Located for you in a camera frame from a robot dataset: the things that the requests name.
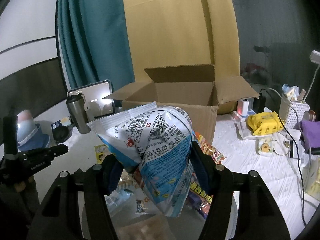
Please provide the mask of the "anime red blue snack bag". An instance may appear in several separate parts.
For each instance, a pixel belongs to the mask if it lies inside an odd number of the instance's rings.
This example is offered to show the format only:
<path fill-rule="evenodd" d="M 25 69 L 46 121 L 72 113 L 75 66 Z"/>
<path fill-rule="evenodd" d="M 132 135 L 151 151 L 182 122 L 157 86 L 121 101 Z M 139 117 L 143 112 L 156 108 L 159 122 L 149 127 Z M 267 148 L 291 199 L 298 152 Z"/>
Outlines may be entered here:
<path fill-rule="evenodd" d="M 204 219 L 207 219 L 213 197 L 206 194 L 200 187 L 199 181 L 195 173 L 191 176 L 191 184 L 187 196 L 187 201 L 195 211 L 197 211 Z"/>

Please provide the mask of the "blue white snack bag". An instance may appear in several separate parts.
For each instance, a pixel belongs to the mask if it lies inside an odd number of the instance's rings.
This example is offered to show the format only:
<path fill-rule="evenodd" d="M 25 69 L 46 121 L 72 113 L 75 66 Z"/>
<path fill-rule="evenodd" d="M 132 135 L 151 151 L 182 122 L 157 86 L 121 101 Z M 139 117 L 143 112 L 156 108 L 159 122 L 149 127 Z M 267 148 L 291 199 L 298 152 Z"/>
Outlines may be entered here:
<path fill-rule="evenodd" d="M 147 197 L 167 217 L 178 217 L 187 198 L 193 167 L 191 120 L 176 106 L 152 102 L 89 122 Z"/>

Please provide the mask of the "small yellow white box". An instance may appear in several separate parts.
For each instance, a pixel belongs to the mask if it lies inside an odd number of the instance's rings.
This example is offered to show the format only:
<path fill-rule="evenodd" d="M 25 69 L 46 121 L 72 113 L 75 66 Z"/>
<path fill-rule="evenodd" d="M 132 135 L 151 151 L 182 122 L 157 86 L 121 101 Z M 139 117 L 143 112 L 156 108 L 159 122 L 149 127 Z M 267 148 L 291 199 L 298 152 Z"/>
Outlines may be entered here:
<path fill-rule="evenodd" d="M 273 139 L 272 137 L 259 138 L 257 140 L 257 154 L 267 154 L 273 152 Z"/>

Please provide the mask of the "small yellow snack packet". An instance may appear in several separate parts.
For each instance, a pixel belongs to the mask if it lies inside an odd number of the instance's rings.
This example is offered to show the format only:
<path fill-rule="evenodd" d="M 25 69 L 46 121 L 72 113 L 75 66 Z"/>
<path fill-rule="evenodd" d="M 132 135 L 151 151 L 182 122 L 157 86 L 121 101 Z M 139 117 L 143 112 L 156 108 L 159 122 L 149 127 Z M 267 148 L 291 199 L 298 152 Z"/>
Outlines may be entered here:
<path fill-rule="evenodd" d="M 111 152 L 105 144 L 95 146 L 94 150 L 98 164 L 101 164 L 105 157 L 111 154 Z"/>

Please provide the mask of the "orange snack bag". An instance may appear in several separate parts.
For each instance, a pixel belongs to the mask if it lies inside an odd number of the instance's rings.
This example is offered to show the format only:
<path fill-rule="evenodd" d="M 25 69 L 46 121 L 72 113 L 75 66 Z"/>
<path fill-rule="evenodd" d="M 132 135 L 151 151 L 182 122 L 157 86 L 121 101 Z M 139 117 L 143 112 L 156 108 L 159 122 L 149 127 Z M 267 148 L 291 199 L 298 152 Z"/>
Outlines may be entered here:
<path fill-rule="evenodd" d="M 225 160 L 224 155 L 210 144 L 199 132 L 195 132 L 195 136 L 199 142 L 202 152 L 206 155 L 210 155 L 217 165 L 221 164 L 221 161 Z"/>

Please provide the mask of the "steel thermos bottle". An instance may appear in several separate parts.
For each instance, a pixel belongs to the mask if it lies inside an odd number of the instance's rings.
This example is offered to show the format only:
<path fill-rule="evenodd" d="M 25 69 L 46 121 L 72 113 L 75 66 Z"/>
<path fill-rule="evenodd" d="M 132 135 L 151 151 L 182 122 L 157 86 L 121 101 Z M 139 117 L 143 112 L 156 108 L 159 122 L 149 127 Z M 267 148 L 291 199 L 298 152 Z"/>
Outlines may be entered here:
<path fill-rule="evenodd" d="M 82 93 L 70 95 L 66 100 L 69 114 L 79 133 L 87 134 L 91 129 L 87 126 L 88 118 L 84 109 L 84 98 Z"/>

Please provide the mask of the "yellow wet wipes pack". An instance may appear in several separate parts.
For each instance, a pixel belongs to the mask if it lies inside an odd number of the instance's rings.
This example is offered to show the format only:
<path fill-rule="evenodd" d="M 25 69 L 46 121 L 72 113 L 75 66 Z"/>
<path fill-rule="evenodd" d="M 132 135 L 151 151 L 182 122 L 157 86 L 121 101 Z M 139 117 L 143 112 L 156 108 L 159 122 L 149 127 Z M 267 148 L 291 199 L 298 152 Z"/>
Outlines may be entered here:
<path fill-rule="evenodd" d="M 284 128 L 276 112 L 263 112 L 250 115 L 246 122 L 255 136 L 273 134 Z"/>

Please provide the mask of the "purple cloth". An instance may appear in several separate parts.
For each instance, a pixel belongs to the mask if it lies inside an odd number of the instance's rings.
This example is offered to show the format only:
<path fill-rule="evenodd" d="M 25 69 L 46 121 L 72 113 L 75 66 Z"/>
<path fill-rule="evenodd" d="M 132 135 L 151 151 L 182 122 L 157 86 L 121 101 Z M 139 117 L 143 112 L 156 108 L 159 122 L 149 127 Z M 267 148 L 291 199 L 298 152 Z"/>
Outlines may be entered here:
<path fill-rule="evenodd" d="M 305 149 L 308 153 L 319 155 L 320 150 L 320 122 L 302 120 L 300 127 L 303 133 Z"/>

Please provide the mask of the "tablet with lit screen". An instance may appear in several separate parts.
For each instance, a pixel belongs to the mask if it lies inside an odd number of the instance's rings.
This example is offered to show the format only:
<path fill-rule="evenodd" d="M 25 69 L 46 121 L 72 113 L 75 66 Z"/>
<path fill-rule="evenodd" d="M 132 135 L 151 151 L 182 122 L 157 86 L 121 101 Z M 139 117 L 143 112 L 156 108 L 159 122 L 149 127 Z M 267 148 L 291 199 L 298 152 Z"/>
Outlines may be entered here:
<path fill-rule="evenodd" d="M 112 92 L 111 82 L 109 80 L 103 80 L 71 89 L 67 92 L 67 96 L 81 93 L 85 102 L 84 109 L 87 118 L 89 121 L 93 121 L 114 113 L 113 100 L 106 98 Z"/>

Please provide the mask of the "white perforated basket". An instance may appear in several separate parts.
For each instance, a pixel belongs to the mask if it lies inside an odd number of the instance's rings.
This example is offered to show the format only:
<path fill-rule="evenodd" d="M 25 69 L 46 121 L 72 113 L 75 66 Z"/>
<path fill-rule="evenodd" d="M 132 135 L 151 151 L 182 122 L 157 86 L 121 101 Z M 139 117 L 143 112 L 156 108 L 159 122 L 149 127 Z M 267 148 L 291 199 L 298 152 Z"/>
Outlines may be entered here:
<path fill-rule="evenodd" d="M 284 94 L 281 95 L 279 117 L 288 129 L 299 129 L 299 122 L 302 121 L 304 113 L 310 110 L 310 106 L 304 101 L 292 102 Z"/>

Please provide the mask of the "white charger with red light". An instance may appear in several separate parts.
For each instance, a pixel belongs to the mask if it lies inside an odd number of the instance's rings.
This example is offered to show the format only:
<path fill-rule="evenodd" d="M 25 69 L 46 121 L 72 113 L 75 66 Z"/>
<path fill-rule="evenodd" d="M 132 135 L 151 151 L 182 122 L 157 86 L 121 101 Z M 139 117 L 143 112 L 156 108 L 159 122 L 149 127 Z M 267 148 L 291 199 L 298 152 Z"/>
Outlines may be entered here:
<path fill-rule="evenodd" d="M 238 101 L 236 111 L 240 116 L 246 117 L 248 115 L 248 109 L 249 109 L 248 99 L 241 99 Z"/>

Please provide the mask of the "open cardboard box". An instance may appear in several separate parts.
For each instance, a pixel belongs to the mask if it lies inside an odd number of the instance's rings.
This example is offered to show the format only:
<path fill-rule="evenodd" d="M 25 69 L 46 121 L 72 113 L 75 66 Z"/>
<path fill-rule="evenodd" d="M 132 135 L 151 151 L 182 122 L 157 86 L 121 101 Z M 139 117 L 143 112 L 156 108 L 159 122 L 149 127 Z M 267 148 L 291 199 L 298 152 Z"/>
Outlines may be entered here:
<path fill-rule="evenodd" d="M 231 113 L 242 99 L 259 94 L 242 76 L 216 77 L 211 64 L 146 68 L 150 81 L 133 82 L 107 99 L 121 101 L 123 109 L 150 102 L 187 112 L 193 130 L 208 142 L 214 139 L 217 115 Z"/>

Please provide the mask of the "teal curtain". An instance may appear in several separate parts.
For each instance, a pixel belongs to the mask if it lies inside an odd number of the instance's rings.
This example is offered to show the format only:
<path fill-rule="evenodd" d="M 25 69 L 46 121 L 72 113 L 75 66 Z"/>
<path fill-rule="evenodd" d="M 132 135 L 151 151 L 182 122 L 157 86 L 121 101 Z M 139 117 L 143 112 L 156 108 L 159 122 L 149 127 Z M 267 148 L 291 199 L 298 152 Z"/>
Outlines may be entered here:
<path fill-rule="evenodd" d="M 134 82 L 123 0 L 57 0 L 57 34 L 69 85 Z"/>

